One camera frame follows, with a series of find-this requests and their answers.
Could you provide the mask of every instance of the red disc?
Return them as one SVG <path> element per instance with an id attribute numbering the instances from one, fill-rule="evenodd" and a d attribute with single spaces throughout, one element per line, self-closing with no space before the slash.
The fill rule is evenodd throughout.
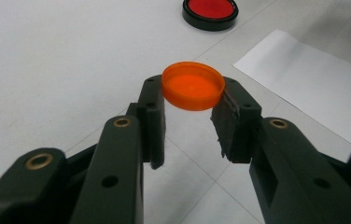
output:
<path id="1" fill-rule="evenodd" d="M 228 0 L 190 0 L 188 6 L 194 13 L 210 19 L 226 18 L 233 13 Z"/>

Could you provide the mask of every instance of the black rim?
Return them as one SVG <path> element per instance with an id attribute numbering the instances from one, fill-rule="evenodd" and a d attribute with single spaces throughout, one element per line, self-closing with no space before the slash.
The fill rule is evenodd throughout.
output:
<path id="1" fill-rule="evenodd" d="M 235 24 L 235 19 L 239 14 L 239 9 L 234 1 L 228 0 L 232 4 L 233 12 L 230 16 L 213 19 L 201 16 L 194 13 L 189 7 L 190 0 L 184 0 L 182 16 L 184 20 L 191 26 L 205 31 L 222 31 L 232 27 Z"/>

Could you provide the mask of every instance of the orange disc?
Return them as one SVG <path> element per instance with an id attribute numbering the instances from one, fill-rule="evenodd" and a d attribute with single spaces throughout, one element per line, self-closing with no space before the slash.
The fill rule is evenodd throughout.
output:
<path id="1" fill-rule="evenodd" d="M 225 88 L 223 76 L 214 68 L 193 62 L 174 63 L 161 76 L 163 96 L 186 110 L 205 110 L 215 106 Z"/>

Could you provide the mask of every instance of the white table surface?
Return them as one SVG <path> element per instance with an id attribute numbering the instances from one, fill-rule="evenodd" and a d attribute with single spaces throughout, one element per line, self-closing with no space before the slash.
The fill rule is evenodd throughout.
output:
<path id="1" fill-rule="evenodd" d="M 1 1 L 0 176 L 21 155 L 95 144 L 105 122 L 138 99 L 144 79 L 181 61 L 238 80 L 263 117 L 289 119 L 316 148 L 346 161 L 351 144 L 235 69 L 273 30 L 351 63 L 351 0 L 236 0 L 230 30 L 182 18 L 182 1 Z M 264 223 L 248 165 L 220 156 L 210 110 L 166 103 L 166 158 L 145 165 L 145 223 Z"/>

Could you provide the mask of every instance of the white paper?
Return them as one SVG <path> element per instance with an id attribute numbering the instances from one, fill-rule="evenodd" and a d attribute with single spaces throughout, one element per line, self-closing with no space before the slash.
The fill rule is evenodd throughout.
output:
<path id="1" fill-rule="evenodd" d="M 233 66 L 351 143 L 351 63 L 276 30 Z"/>

